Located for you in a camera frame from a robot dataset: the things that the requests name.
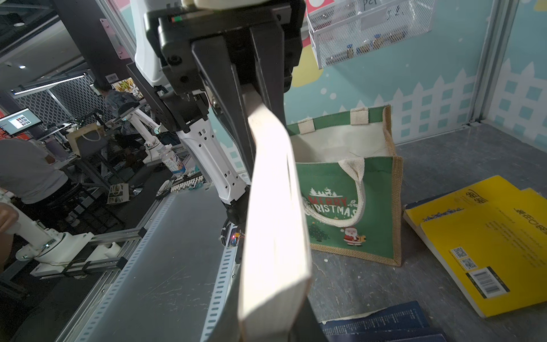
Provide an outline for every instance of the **ceiling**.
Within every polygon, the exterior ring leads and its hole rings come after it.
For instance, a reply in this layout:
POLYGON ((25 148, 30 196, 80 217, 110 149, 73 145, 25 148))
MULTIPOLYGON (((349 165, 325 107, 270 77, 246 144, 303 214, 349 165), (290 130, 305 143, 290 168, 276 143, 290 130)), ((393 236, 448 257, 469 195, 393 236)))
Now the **ceiling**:
POLYGON ((49 0, 0 0, 0 90, 45 83, 84 64, 49 0), (25 25, 8 23, 7 13, 25 25))
POLYGON ((49 0, 0 0, 0 47, 14 43, 56 15, 49 0), (15 27, 9 14, 18 14, 25 24, 15 27))

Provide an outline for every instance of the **table surface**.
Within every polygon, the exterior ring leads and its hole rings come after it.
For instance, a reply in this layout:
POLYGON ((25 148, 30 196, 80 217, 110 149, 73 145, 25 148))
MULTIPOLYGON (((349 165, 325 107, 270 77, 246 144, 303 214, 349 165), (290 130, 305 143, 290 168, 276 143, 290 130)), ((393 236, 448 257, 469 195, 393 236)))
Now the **table surface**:
MULTIPOLYGON (((397 151, 405 159, 404 204, 493 175, 547 194, 547 155, 488 125, 404 144, 397 151)), ((214 188, 176 196, 130 274, 134 278, 123 284, 90 340, 199 341, 222 254, 217 236, 225 212, 214 188)), ((400 268, 312 251, 309 299, 318 320, 417 300, 431 326, 442 328, 449 341, 547 340, 546 303, 482 319, 406 224, 401 239, 400 268)))
POLYGON ((224 251, 218 236, 226 210, 214 187, 169 196, 174 200, 127 274, 130 281, 88 341, 200 340, 224 251))

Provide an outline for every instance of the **water bottle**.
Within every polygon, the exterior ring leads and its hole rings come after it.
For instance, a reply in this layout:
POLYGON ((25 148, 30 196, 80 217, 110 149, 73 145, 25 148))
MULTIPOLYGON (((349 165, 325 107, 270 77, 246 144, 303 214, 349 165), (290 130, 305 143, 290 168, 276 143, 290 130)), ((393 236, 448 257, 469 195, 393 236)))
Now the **water bottle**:
POLYGON ((163 146, 158 152, 160 153, 161 161, 175 176, 182 176, 186 172, 186 167, 184 167, 182 160, 171 149, 163 146))

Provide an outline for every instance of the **computer monitor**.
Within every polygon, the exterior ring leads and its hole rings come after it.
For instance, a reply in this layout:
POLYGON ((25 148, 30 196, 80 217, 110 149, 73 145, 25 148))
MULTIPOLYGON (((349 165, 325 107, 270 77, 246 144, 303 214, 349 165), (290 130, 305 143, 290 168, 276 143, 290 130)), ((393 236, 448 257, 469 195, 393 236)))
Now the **computer monitor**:
POLYGON ((11 136, 15 136, 41 123, 42 121, 28 108, 0 118, 0 128, 11 136))

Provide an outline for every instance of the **green tote bag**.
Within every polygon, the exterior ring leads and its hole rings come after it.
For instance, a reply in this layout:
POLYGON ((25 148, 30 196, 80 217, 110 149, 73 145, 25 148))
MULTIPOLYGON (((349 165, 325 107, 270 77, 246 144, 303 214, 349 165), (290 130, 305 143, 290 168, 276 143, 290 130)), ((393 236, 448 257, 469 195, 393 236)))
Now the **green tote bag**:
POLYGON ((357 108, 287 127, 311 248, 401 265, 403 159, 391 107, 357 108))

